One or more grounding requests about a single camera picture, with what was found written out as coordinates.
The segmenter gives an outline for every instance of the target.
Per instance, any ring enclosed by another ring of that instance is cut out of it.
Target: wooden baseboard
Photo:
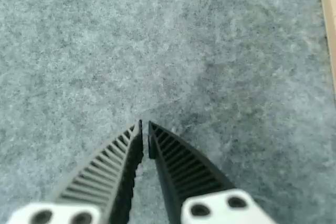
[[[336,94],[336,0],[322,0],[325,28],[327,30],[331,71]]]

